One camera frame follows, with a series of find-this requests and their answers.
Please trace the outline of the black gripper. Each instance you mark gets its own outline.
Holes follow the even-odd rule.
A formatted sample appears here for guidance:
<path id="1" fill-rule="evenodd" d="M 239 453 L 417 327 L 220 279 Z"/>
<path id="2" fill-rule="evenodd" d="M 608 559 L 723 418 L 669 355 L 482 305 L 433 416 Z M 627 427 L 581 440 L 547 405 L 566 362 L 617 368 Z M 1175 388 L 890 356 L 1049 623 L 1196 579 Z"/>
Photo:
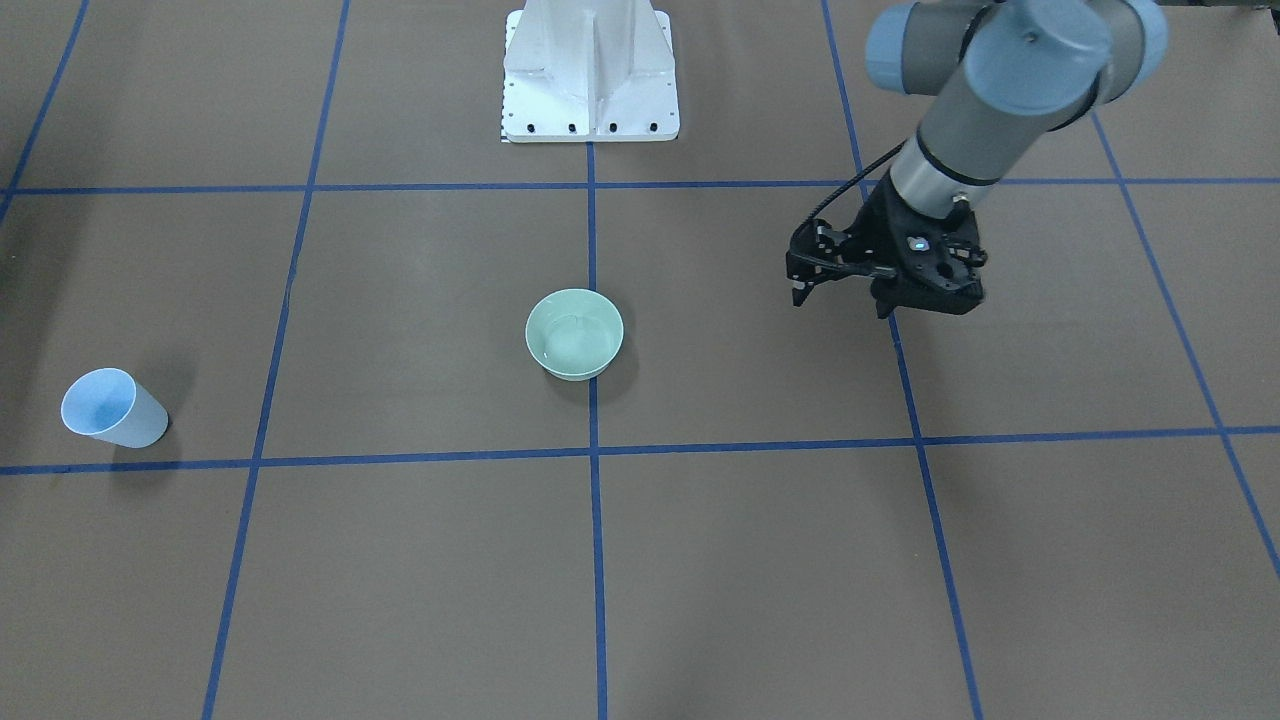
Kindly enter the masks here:
<path id="1" fill-rule="evenodd" d="M 892 182 L 879 182 L 860 218 L 869 222 L 874 264 L 895 270 L 870 283 L 876 315 L 886 319 L 899 307 L 963 315 L 986 300 L 980 269 L 987 252 L 980 246 L 977 214 L 963 195 L 954 197 L 943 218 L 910 208 Z"/>

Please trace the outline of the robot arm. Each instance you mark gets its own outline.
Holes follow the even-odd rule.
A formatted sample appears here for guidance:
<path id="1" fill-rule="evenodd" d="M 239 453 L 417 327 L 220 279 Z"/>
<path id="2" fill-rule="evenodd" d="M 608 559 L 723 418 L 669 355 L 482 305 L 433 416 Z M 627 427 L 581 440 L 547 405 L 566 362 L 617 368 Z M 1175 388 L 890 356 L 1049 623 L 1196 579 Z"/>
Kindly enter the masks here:
<path id="1" fill-rule="evenodd" d="M 984 291 L 977 204 L 1043 136 L 1147 79 L 1169 47 L 1153 1 L 904 3 L 867 37 L 878 88 L 931 106 L 854 223 L 876 263 L 879 318 L 961 315 Z"/>

